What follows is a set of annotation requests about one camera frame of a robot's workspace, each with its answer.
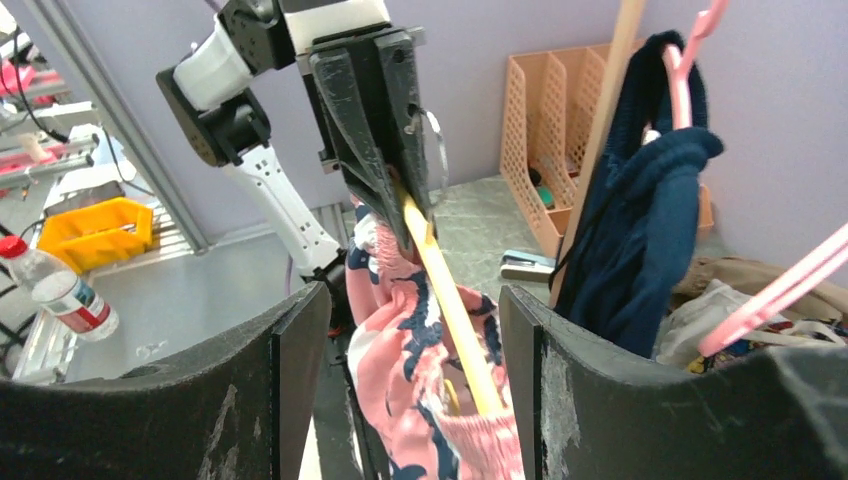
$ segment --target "plastic water bottle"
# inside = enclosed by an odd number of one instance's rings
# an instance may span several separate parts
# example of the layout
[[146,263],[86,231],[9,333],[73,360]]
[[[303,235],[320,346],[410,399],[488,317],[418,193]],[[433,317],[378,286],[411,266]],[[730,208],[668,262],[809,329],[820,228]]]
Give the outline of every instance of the plastic water bottle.
[[118,314],[58,258],[15,236],[0,239],[0,257],[19,288],[83,340],[103,340],[118,328]]

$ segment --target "pink clothes hanger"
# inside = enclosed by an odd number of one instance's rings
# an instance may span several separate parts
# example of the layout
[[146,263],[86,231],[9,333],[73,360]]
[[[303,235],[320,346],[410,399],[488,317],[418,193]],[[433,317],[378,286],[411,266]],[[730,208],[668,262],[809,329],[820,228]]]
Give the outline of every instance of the pink clothes hanger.
[[675,45],[666,47],[663,53],[668,86],[671,92],[672,127],[675,130],[692,126],[692,100],[689,96],[689,71],[695,63],[701,42],[718,26],[729,0],[713,0],[709,10],[698,12],[692,34],[681,55]]
[[848,223],[731,314],[701,341],[698,350],[708,357],[727,348],[791,306],[845,262],[848,262]]

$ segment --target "black cable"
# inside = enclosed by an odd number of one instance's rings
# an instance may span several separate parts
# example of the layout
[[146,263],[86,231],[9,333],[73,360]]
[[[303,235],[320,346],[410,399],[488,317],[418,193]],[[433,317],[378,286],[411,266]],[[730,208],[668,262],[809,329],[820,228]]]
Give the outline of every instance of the black cable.
[[24,118],[22,118],[22,119],[18,120],[17,122],[15,122],[15,123],[13,123],[13,124],[11,124],[11,125],[7,125],[7,126],[3,127],[2,129],[0,129],[0,135],[3,135],[4,133],[6,133],[6,132],[8,132],[8,131],[13,130],[13,129],[15,129],[15,128],[17,128],[17,127],[21,126],[21,125],[23,125],[23,124],[24,124],[24,122],[26,122],[26,119],[27,119],[27,118],[29,118],[29,112],[27,112],[27,113],[24,115]]
[[41,220],[36,220],[36,221],[30,223],[27,226],[27,228],[25,228],[24,231],[21,232],[20,237],[24,238],[26,236],[27,232],[29,232],[30,230],[34,230],[36,227],[41,226],[44,223],[45,220],[46,219],[42,218]]
[[9,293],[14,292],[17,289],[18,289],[17,285],[9,285],[8,287],[4,288],[3,290],[0,290],[0,298],[5,297]]
[[[19,337],[24,339],[24,344],[26,343],[26,339],[28,338],[28,335],[24,335],[24,332],[28,328],[30,328],[33,323],[35,323],[36,316],[37,314],[33,313],[32,315],[27,317],[27,319],[24,320],[23,323],[21,323],[21,325],[15,332]],[[6,359],[9,357],[9,351],[15,345],[17,345],[17,343],[15,342],[6,342],[3,345],[0,345],[0,376],[12,378],[12,372],[10,372],[9,369],[6,367]]]
[[[19,26],[18,28],[15,29],[15,33],[12,34],[12,35],[14,35],[14,38],[12,39],[12,50],[14,52],[13,55],[14,55],[15,58],[17,58],[18,54],[20,53],[18,51],[18,36],[21,33],[23,33],[23,30],[21,30],[21,27]],[[14,67],[15,67],[15,81],[18,84],[18,93],[20,94],[21,102],[23,102],[24,108],[26,108],[27,113],[29,113],[29,116],[32,117],[32,121],[33,121],[33,123],[35,123],[35,126],[38,127],[39,129],[41,129],[41,131],[43,131],[44,133],[49,135],[50,138],[56,140],[57,142],[61,142],[61,143],[70,142],[70,139],[68,138],[67,135],[62,135],[61,133],[59,133],[55,130],[48,130],[41,123],[41,121],[38,120],[38,117],[35,116],[35,113],[33,113],[33,111],[32,111],[32,106],[29,104],[29,100],[27,100],[26,95],[24,95],[24,88],[21,85],[20,67],[18,66],[17,63],[14,64]],[[0,77],[3,77],[2,70],[0,70]],[[6,87],[5,79],[3,81],[3,87],[6,88],[7,92],[9,91],[8,87]]]
[[[573,284],[573,288],[571,291],[566,291],[565,289],[565,279],[562,280],[562,287],[560,288],[559,298],[556,300],[556,307],[560,305],[573,305],[574,301],[577,298],[577,293],[580,291],[580,288],[583,286],[583,282],[586,280],[586,275],[583,272],[583,260],[586,256],[586,250],[580,250],[579,253],[575,253],[577,249],[583,245],[591,245],[594,242],[595,234],[598,231],[598,224],[601,222],[606,211],[609,209],[609,206],[612,204],[613,199],[615,199],[615,195],[611,192],[604,199],[601,206],[598,208],[596,212],[589,217],[589,220],[585,223],[585,227],[581,228],[580,224],[577,225],[577,235],[574,237],[574,243],[571,244],[571,248],[565,253],[565,257],[563,257],[562,261],[560,261],[554,271],[551,273],[550,277],[548,277],[548,288],[553,288],[553,279],[556,275],[565,268],[565,265],[571,263],[571,267],[569,267],[569,271],[573,272],[572,274],[575,277],[575,281]],[[566,292],[566,296],[563,299],[563,292]]]
[[0,68],[0,83],[3,84],[3,88],[6,89],[6,92],[11,95],[12,90],[9,89],[9,85],[6,84],[6,75],[3,75],[3,69]]
[[22,347],[24,346],[24,343],[26,343],[26,338],[18,335],[17,332],[7,327],[6,324],[3,322],[0,322],[0,333],[9,337],[9,340],[11,340],[12,343],[20,345]]
[[0,234],[2,234],[4,237],[14,235],[14,233],[11,230],[9,230],[8,228],[6,228],[6,226],[3,225],[2,223],[0,223]]
[[121,173],[121,166],[118,165],[118,156],[115,154],[115,147],[112,146],[112,137],[109,136],[109,132],[107,132],[105,128],[103,128],[103,135],[106,137],[106,145],[109,146],[109,153],[112,154],[112,163],[115,164],[115,170],[117,170],[118,177],[121,179],[121,181],[126,183],[130,187],[133,187],[134,189],[138,190],[141,193],[150,195],[151,197],[155,197],[156,196],[155,193],[151,192],[150,190],[148,190],[146,188],[139,187],[138,185],[136,185],[136,184],[130,182],[129,180],[127,180],[126,178],[124,178],[124,174]]

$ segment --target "wooden stick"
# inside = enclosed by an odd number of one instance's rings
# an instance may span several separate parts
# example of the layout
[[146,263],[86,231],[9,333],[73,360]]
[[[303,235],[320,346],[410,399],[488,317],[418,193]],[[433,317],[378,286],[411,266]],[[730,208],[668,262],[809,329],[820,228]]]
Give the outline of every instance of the wooden stick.
[[[618,96],[621,93],[621,84],[624,83],[624,74],[627,64],[633,52],[633,43],[639,30],[642,12],[645,10],[647,0],[621,0],[618,9],[618,20],[615,23],[612,44],[607,56],[604,78],[601,83],[601,94],[598,97],[598,105],[595,109],[595,117],[592,119],[592,129],[589,131],[589,139],[586,142],[586,154],[583,157],[583,166],[580,168],[580,187],[574,198],[574,207],[568,219],[568,229],[562,241],[562,249],[557,259],[557,265],[565,258],[568,249],[574,243],[577,235],[577,225],[580,223],[580,215],[583,213],[583,202],[589,191],[589,183],[592,179],[592,171],[595,162],[598,161],[604,150],[604,145],[609,135],[615,107],[618,104]],[[562,282],[565,278],[565,268],[560,269],[554,277],[551,288],[551,298],[548,306],[553,308],[559,298]]]
[[460,414],[462,414],[462,409],[459,406],[459,397],[456,395],[456,389],[453,388],[453,383],[448,379],[445,379],[445,393],[448,394],[448,411],[450,412],[451,416],[458,417]]
[[415,200],[400,184],[395,182],[395,188],[403,205],[403,218],[409,229],[409,235],[418,248],[418,255],[424,263],[427,276],[430,277],[430,283],[442,308],[448,331],[456,345],[456,353],[462,362],[477,412],[486,415],[502,411],[504,405],[489,372],[489,366],[486,364],[483,348],[477,341],[477,334],[471,326],[468,312],[456,289],[456,282],[453,281],[445,263],[445,257],[433,236],[430,222],[424,218]]

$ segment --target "dark blue sweater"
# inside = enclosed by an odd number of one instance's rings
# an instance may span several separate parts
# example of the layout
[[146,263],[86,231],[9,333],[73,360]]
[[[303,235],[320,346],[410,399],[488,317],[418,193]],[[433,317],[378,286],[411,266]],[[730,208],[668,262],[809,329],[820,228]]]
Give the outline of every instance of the dark blue sweater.
[[[672,287],[686,274],[698,224],[698,174],[723,150],[707,130],[706,92],[689,75],[693,127],[671,131],[665,45],[654,35],[630,60],[604,153],[595,166],[554,310],[650,357]],[[646,124],[662,136],[642,146]]]

